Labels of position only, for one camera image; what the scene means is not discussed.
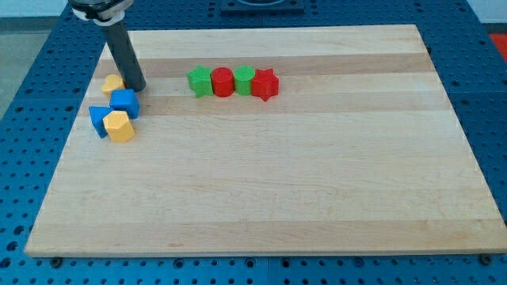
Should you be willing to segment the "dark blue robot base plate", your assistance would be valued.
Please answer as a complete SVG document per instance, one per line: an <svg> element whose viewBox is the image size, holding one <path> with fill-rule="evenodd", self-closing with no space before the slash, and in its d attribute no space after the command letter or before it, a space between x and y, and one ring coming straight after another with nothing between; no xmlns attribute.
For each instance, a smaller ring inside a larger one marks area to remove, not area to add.
<svg viewBox="0 0 507 285"><path fill-rule="evenodd" d="M221 13L303 12L303 0L220 0Z"/></svg>

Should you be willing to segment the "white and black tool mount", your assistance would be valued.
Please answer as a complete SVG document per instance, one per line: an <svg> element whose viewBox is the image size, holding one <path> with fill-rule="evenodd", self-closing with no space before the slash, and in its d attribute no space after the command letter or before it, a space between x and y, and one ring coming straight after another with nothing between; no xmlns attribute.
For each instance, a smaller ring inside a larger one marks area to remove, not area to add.
<svg viewBox="0 0 507 285"><path fill-rule="evenodd" d="M74 15L100 26L110 26L122 21L133 0L68 0Z"/></svg>

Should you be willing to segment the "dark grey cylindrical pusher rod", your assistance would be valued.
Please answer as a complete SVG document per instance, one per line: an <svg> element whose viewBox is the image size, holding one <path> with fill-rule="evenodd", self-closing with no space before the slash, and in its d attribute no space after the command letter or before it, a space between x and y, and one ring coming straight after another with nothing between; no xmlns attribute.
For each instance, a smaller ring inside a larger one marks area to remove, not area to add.
<svg viewBox="0 0 507 285"><path fill-rule="evenodd" d="M135 92L143 91L146 88L146 80L124 21L103 26L101 29L125 87Z"/></svg>

